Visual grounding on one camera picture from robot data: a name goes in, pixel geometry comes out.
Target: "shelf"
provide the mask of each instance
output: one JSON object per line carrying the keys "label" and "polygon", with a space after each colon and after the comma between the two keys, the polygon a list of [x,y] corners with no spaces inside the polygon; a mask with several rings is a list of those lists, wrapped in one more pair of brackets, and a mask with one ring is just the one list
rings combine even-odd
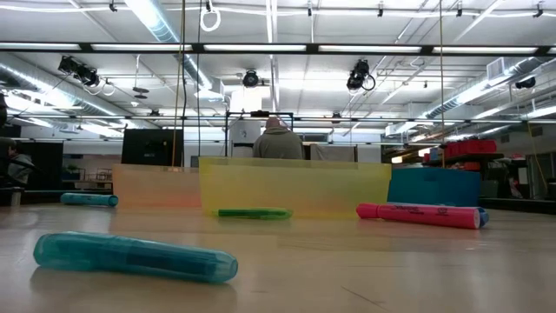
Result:
{"label": "shelf", "polygon": [[[501,153],[468,154],[468,155],[449,157],[446,159],[446,164],[454,164],[457,162],[485,162],[485,161],[500,159],[503,157],[504,155]],[[424,162],[423,165],[426,166],[442,165],[442,160]]]}

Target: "table surface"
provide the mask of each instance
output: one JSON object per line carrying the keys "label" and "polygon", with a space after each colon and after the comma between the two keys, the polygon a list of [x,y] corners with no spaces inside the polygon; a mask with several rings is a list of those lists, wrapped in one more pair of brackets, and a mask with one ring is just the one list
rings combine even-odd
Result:
{"label": "table surface", "polygon": [[[384,221],[217,220],[199,210],[0,210],[11,312],[555,312],[556,217],[491,210],[486,229]],[[44,233],[110,232],[226,250],[228,283],[37,268]]]}

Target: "ventilation duct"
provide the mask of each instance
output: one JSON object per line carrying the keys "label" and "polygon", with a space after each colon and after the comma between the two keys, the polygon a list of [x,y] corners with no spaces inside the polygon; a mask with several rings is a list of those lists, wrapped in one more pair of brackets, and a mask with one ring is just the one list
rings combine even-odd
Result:
{"label": "ventilation duct", "polygon": [[[164,9],[157,0],[125,0],[125,3],[157,41],[161,43],[180,43],[179,33],[172,28]],[[179,56],[175,55],[174,57],[179,62]],[[199,70],[199,66],[190,55],[183,55],[183,70],[201,89],[212,89],[212,79]]]}
{"label": "ventilation duct", "polygon": [[[3,78],[3,82],[10,82],[10,84],[2,85],[2,89],[38,92],[48,96],[47,102],[55,106],[56,104],[62,105],[64,108],[70,105],[80,106],[83,108],[81,113],[89,115],[130,115],[128,111],[120,109],[100,97],[92,96],[71,83],[60,82],[62,78],[40,70],[9,53],[0,53],[0,77]],[[137,127],[157,128],[147,121],[134,121],[133,123]]]}
{"label": "ventilation duct", "polygon": [[[442,111],[446,112],[448,110],[457,108],[462,104],[468,103],[478,97],[482,97],[488,92],[492,91],[494,87],[500,86],[501,84],[505,83],[512,83],[518,82],[525,78],[528,78],[532,75],[532,72],[539,68],[542,64],[547,63],[550,61],[551,58],[537,58],[537,57],[529,57],[527,59],[506,59],[503,58],[502,62],[504,66],[499,68],[500,73],[498,75],[494,75],[492,72],[489,73],[490,77],[493,79],[490,80],[488,77],[489,75],[481,75],[478,78],[475,78],[473,81],[466,83],[464,86],[458,88],[457,90],[453,91],[450,96],[444,101],[444,105],[442,105],[442,99],[438,99],[435,102],[431,103],[432,109],[423,112],[417,118],[426,118],[426,119],[433,119],[440,114]],[[405,123],[398,123],[396,125],[390,125],[386,129],[386,134],[393,135],[393,134],[400,134],[406,132],[413,127],[415,127],[417,123],[414,122],[405,122]]]}

